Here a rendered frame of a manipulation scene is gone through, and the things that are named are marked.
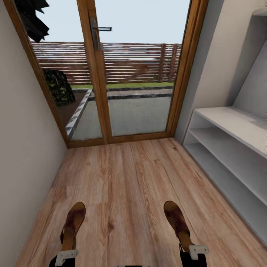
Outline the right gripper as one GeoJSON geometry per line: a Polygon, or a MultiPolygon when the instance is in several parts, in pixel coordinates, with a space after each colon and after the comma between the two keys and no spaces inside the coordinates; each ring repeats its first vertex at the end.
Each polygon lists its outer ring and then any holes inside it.
{"type": "Polygon", "coordinates": [[[183,267],[207,267],[204,254],[197,254],[198,260],[192,260],[190,254],[184,251],[181,251],[180,255],[183,267]]]}

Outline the sandal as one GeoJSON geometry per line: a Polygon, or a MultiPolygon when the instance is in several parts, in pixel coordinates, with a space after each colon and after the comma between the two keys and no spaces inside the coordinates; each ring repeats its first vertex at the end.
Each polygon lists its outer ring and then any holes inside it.
{"type": "Polygon", "coordinates": [[[76,249],[76,235],[85,219],[85,215],[86,207],[83,202],[77,202],[69,211],[60,235],[61,251],[76,249]]]}
{"type": "Polygon", "coordinates": [[[164,204],[165,216],[179,238],[180,246],[184,252],[190,253],[189,245],[193,245],[190,239],[190,231],[185,222],[179,206],[173,201],[164,204]]]}

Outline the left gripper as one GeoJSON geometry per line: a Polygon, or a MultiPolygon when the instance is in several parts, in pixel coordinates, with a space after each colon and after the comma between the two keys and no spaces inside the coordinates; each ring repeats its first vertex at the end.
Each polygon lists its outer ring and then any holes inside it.
{"type": "MultiPolygon", "coordinates": [[[[55,267],[57,255],[50,261],[49,267],[55,267]]],[[[75,258],[68,258],[63,263],[62,266],[59,267],[75,267],[75,258]]]]}

